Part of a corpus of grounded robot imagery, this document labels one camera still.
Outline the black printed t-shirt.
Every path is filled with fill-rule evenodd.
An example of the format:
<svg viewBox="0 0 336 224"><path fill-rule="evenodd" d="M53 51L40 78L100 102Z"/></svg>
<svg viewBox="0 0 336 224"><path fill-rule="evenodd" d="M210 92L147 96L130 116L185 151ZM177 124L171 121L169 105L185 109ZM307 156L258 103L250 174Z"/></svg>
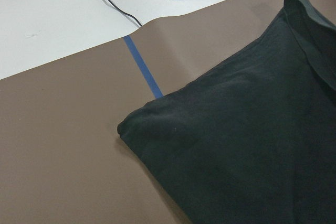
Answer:
<svg viewBox="0 0 336 224"><path fill-rule="evenodd" d="M193 223L335 223L335 25L284 0L258 39L117 131Z"/></svg>

